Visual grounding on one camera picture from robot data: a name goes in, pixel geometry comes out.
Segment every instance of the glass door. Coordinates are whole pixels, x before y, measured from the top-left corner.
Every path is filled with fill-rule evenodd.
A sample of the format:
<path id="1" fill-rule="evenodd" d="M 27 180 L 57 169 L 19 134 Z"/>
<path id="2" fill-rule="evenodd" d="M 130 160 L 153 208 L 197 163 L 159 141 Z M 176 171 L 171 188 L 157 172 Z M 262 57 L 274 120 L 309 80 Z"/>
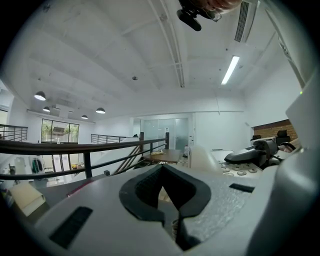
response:
<path id="1" fill-rule="evenodd" d="M 144 121 L 144 140 L 156 140 L 158 139 L 158 120 L 145 120 Z M 158 143 L 153 143 L 153 147 L 157 147 Z M 150 149 L 150 144 L 143 145 L 144 150 Z"/>
<path id="2" fill-rule="evenodd" d="M 165 139 L 166 131 L 169 132 L 169 149 L 175 149 L 175 120 L 174 119 L 160 119 L 158 122 L 158 138 Z M 160 141 L 159 146 L 164 144 L 165 141 Z M 156 148 L 155 150 L 164 149 L 165 146 Z"/>
<path id="3" fill-rule="evenodd" d="M 189 124 L 187 118 L 175 120 L 175 149 L 185 150 L 188 145 Z"/>

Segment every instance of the wall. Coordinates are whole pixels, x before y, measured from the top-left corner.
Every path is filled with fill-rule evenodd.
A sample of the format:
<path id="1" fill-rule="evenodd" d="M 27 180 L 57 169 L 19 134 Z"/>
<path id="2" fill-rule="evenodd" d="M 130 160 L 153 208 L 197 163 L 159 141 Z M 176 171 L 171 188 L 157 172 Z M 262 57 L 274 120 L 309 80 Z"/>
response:
<path id="1" fill-rule="evenodd" d="M 116 117 L 100 120 L 95 123 L 94 134 L 126 136 L 134 135 L 134 119 L 130 117 Z"/>
<path id="2" fill-rule="evenodd" d="M 0 88 L 0 110 L 9 110 L 13 99 L 14 97 L 9 91 Z"/>
<path id="3" fill-rule="evenodd" d="M 193 113 L 146 115 L 146 116 L 140 116 L 139 118 L 141 118 L 141 121 L 144 121 L 144 120 L 166 120 L 166 119 L 188 119 L 188 145 L 193 146 L 193 142 L 192 142 L 193 137 L 194 137 Z M 175 131 L 173 131 L 173 134 L 170 134 L 171 141 L 175 139 L 174 132 Z"/>
<path id="4" fill-rule="evenodd" d="M 141 119 L 135 117 L 133 119 L 133 134 L 137 134 L 138 136 L 140 136 L 140 125 L 141 125 Z"/>
<path id="5" fill-rule="evenodd" d="M 0 124 L 6 125 L 8 118 L 8 112 L 0 110 Z"/>
<path id="6" fill-rule="evenodd" d="M 125 103 L 113 104 L 106 118 L 149 116 L 206 111 L 244 111 L 244 97 L 239 91 L 226 89 L 171 88 L 144 89 L 126 98 Z"/>
<path id="7" fill-rule="evenodd" d="M 7 124 L 11 126 L 27 126 L 27 108 L 14 98 L 8 111 Z"/>
<path id="8" fill-rule="evenodd" d="M 41 128 L 42 128 L 42 119 L 66 122 L 79 125 L 79 134 L 78 134 L 78 143 L 79 144 L 91 144 L 91 134 L 94 131 L 95 125 L 93 123 L 86 123 L 77 120 L 68 120 L 56 116 L 50 116 L 46 114 L 36 114 L 36 113 L 27 113 L 27 122 L 28 126 L 28 142 L 38 143 L 41 142 Z"/>
<path id="9" fill-rule="evenodd" d="M 195 113 L 195 145 L 206 150 L 244 149 L 250 146 L 250 135 L 243 112 Z"/>
<path id="10" fill-rule="evenodd" d="M 286 130 L 287 135 L 290 136 L 292 141 L 298 137 L 289 120 L 256 126 L 254 127 L 254 135 L 261 135 L 262 138 L 276 137 L 278 131 L 283 130 Z"/>
<path id="11" fill-rule="evenodd" d="M 288 119 L 286 110 L 300 91 L 297 77 L 283 56 L 279 67 L 269 77 L 246 89 L 248 124 L 255 127 Z"/>

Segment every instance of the fluorescent light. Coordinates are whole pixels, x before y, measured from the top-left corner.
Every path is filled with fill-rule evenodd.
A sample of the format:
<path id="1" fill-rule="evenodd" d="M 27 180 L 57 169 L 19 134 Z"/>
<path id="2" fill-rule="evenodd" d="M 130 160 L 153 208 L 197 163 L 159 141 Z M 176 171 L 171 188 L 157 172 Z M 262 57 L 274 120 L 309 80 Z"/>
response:
<path id="1" fill-rule="evenodd" d="M 225 85 L 226 83 L 228 83 L 228 80 L 231 77 L 232 73 L 234 72 L 239 59 L 240 57 L 237 57 L 237 56 L 232 57 L 228 71 L 225 73 L 224 79 L 222 80 L 222 83 L 221 83 L 222 85 Z"/>
<path id="2" fill-rule="evenodd" d="M 50 112 L 50 108 L 49 108 L 48 106 L 45 106 L 45 107 L 43 108 L 43 111 L 45 111 L 45 112 Z"/>

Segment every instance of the handrail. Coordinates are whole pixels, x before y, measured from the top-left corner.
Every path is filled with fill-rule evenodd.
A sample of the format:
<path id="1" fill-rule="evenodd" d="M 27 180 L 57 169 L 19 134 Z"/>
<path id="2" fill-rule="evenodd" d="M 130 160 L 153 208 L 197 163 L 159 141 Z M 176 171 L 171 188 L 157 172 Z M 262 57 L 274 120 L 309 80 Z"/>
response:
<path id="1" fill-rule="evenodd" d="M 28 127 L 0 124 L 0 140 L 22 142 L 28 137 Z"/>
<path id="2" fill-rule="evenodd" d="M 117 150 L 163 142 L 165 138 L 105 144 L 42 144 L 0 140 L 0 153 L 13 155 L 63 155 Z"/>
<path id="3" fill-rule="evenodd" d="M 91 142 L 95 144 L 104 144 L 104 143 L 120 143 L 126 138 L 126 136 L 113 136 L 113 135 L 102 135 L 91 133 Z"/>
<path id="4" fill-rule="evenodd" d="M 126 136 L 112 136 L 112 135 L 104 135 L 104 134 L 94 134 L 91 133 L 91 135 L 96 135 L 96 136 L 108 136 L 108 137 L 118 137 L 118 138 L 132 138 L 132 137 L 126 137 Z"/>
<path id="5" fill-rule="evenodd" d="M 125 157 L 122 157 L 122 158 L 119 158 L 119 159 L 116 159 L 116 160 L 112 160 L 112 161 L 109 161 L 109 162 L 104 162 L 104 163 L 101 163 L 101 164 L 96 164 L 96 165 L 93 165 L 90 167 L 90 170 L 92 169 L 97 169 L 97 168 L 101 168 L 101 167 L 104 167 L 104 166 L 109 166 L 109 165 L 112 165 L 112 164 L 115 164 L 117 162 L 121 162 L 123 160 L 127 160 L 129 158 L 132 158 L 132 157 L 136 157 L 138 155 L 142 155 L 146 152 L 149 152 L 151 150 L 154 150 L 156 148 L 159 148 L 159 147 L 162 147 L 166 145 L 165 144 L 162 144 L 160 146 L 157 146 L 157 147 L 153 147 L 153 148 L 150 148 L 150 149 L 147 149 L 145 151 L 142 151 L 142 152 L 139 152 L 139 153 L 136 153 L 136 154 L 132 154 L 132 155 L 129 155 L 129 156 L 125 156 Z M 135 167 L 137 164 L 141 163 L 143 161 L 139 161 L 138 163 L 135 163 L 134 165 L 131 165 L 125 169 L 122 169 L 120 170 L 119 172 L 114 172 L 113 175 L 115 174 L 120 174 L 120 173 L 123 173 L 133 167 Z M 45 178 L 53 178 L 53 177 L 59 177 L 59 176 L 66 176 L 66 175 L 70 175 L 70 174 L 77 174 L 77 173 L 83 173 L 85 172 L 87 169 L 86 168 L 81 168 L 81 169 L 75 169 L 75 170 L 66 170 L 66 171 L 60 171 L 60 172 L 53 172 L 53 173 L 45 173 L 45 174 L 0 174 L 0 180 L 8 180 L 8 181 L 16 181 L 16 180 L 20 180 L 20 181 L 23 181 L 23 180 L 39 180 L 39 179 L 45 179 Z"/>
<path id="6" fill-rule="evenodd" d="M 144 133 L 140 133 L 140 139 L 144 137 Z M 153 147 L 153 143 L 165 141 L 164 144 L 159 145 L 157 147 Z M 150 144 L 150 149 L 143 150 L 143 145 Z M 82 154 L 84 160 L 84 168 L 68 170 L 62 172 L 54 172 L 54 173 L 45 173 L 45 174 L 0 174 L 0 180 L 31 180 L 31 179 L 44 179 L 51 177 L 59 177 L 70 174 L 82 173 L 85 172 L 86 178 L 92 177 L 92 169 L 97 169 L 100 167 L 108 166 L 117 162 L 121 162 L 139 155 L 142 155 L 146 152 L 153 152 L 154 149 L 162 147 L 165 145 L 165 148 L 169 148 L 169 133 L 166 133 L 165 138 L 159 139 L 150 139 L 150 140 L 139 140 L 139 141 L 129 141 L 129 142 L 120 142 L 120 143 L 105 143 L 105 144 L 36 144 L 36 143 L 27 143 L 27 142 L 17 142 L 17 141 L 7 141 L 0 140 L 0 153 L 4 154 L 14 154 L 14 155 L 63 155 L 63 154 Z M 104 162 L 101 164 L 91 166 L 90 153 L 91 152 L 100 152 L 100 151 L 109 151 L 123 148 L 131 148 L 135 147 L 135 149 L 130 153 L 129 156 L 122 157 L 116 160 L 112 160 L 109 162 Z M 124 169 L 118 171 L 115 174 L 120 174 L 129 170 L 136 166 L 138 163 L 131 165 L 129 167 L 125 167 Z"/>
<path id="7" fill-rule="evenodd" d="M 9 124 L 0 124 L 0 127 L 10 127 L 10 128 L 28 128 L 27 126 L 17 126 L 17 125 L 9 125 Z"/>

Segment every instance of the window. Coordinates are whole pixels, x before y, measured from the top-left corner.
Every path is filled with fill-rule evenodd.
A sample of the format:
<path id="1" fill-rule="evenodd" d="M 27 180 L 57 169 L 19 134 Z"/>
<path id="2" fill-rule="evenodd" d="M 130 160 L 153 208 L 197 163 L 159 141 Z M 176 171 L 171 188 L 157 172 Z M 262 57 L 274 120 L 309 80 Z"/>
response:
<path id="1" fill-rule="evenodd" d="M 42 143 L 78 143 L 79 124 L 42 119 Z"/>
<path id="2" fill-rule="evenodd" d="M 8 116 L 8 112 L 7 111 L 0 110 L 0 124 L 1 125 L 6 125 L 7 124 L 7 116 Z"/>

